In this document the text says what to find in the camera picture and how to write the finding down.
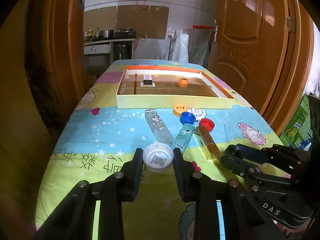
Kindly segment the right wooden door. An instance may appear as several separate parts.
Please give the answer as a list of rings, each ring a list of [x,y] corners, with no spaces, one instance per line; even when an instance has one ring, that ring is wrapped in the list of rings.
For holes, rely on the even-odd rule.
[[[280,134],[310,73],[313,22],[299,0],[217,0],[208,69]]]

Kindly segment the metal cooking pot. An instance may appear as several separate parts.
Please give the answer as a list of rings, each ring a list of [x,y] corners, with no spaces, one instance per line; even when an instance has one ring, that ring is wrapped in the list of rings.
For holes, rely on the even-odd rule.
[[[112,39],[114,37],[114,30],[113,29],[105,29],[101,30],[99,36],[104,39]]]

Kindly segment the orange cap in tray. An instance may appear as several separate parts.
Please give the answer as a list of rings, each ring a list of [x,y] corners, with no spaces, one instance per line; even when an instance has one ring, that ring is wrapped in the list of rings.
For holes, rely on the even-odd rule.
[[[186,78],[180,78],[178,83],[181,86],[187,86],[189,84],[189,81]]]

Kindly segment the gold rectangular box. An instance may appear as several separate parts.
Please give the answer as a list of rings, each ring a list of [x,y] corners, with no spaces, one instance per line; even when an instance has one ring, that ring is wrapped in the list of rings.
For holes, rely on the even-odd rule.
[[[206,130],[204,126],[198,126],[195,128],[194,132],[195,138],[201,148],[204,157],[207,160],[215,159],[220,153],[219,148],[212,139],[210,133]]]

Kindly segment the black bottle cap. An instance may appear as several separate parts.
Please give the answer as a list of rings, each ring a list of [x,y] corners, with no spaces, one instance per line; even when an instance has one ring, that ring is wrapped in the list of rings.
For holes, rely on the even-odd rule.
[[[224,155],[233,155],[239,159],[243,158],[241,148],[239,148],[237,145],[228,145],[224,151]]]

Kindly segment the blue bottle cap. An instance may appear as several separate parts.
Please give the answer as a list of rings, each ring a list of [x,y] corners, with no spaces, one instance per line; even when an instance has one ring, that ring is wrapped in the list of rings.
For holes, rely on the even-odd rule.
[[[193,115],[193,113],[190,112],[182,112],[180,115],[180,122],[182,124],[194,124],[196,121],[196,117],[195,115]]]

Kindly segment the black stove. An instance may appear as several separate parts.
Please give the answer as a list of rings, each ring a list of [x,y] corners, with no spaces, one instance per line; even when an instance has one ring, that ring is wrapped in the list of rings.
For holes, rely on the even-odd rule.
[[[130,28],[119,29],[118,31],[114,32],[114,38],[136,38],[137,32]]]

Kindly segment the white plastic bag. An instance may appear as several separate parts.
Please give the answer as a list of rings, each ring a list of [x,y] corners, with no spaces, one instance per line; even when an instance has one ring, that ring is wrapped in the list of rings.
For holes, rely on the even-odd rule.
[[[176,62],[189,62],[188,53],[189,35],[178,33],[172,51],[171,60]]]

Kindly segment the colourful cartoon tablecloth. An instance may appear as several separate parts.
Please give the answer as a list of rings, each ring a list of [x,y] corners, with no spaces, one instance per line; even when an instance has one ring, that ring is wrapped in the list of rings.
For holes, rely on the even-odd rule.
[[[73,186],[101,181],[118,172],[137,148],[156,141],[143,109],[118,109],[116,92],[126,66],[180,64],[165,60],[124,60],[99,77],[72,113],[48,163],[37,198],[35,224],[40,227]],[[279,144],[263,117],[239,94],[231,109],[202,109],[214,122],[211,136],[223,151],[230,144],[254,148]],[[182,202],[172,168],[144,170],[139,192],[123,204],[126,239],[193,239],[194,204]]]

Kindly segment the wooden door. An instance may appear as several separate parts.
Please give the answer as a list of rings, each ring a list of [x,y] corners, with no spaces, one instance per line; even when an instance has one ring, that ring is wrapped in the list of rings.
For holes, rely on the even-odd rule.
[[[57,140],[87,91],[85,0],[1,0],[1,85]]]
[[[310,73],[313,22],[299,0],[217,0],[208,69],[280,134]]]

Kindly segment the red bottle cap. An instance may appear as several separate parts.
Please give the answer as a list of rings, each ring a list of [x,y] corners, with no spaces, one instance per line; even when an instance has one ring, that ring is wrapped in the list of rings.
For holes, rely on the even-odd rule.
[[[204,127],[210,133],[214,129],[215,124],[212,120],[208,118],[203,118],[200,120],[199,126]]]

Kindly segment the large shallow cardboard tray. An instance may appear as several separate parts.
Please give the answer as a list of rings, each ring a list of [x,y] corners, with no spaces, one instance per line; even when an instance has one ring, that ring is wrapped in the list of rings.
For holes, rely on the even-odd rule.
[[[152,85],[143,84],[143,75],[152,76]],[[187,86],[179,85],[186,78]],[[230,109],[235,98],[202,70],[171,66],[127,66],[116,93],[117,106],[125,108],[187,107]]]

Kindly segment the green cardboard box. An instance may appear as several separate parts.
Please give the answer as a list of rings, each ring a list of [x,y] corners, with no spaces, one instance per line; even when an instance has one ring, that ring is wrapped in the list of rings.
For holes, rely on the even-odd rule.
[[[282,143],[291,148],[309,151],[312,144],[312,130],[310,125],[309,100],[303,95],[300,105],[288,126],[280,135]]]

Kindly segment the white bottle cap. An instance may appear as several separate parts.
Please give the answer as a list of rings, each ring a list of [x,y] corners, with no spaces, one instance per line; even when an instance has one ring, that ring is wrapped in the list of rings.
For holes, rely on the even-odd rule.
[[[148,145],[143,151],[143,161],[146,168],[155,173],[166,171],[170,167],[173,158],[172,148],[160,142]]]

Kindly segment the yellow-orange bottle cap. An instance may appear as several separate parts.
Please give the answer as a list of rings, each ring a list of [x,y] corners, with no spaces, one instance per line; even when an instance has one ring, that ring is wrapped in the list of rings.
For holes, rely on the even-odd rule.
[[[185,106],[184,104],[181,103],[177,103],[174,107],[173,107],[173,114],[175,116],[181,116],[181,114],[183,112],[187,112],[188,111],[188,107]]]

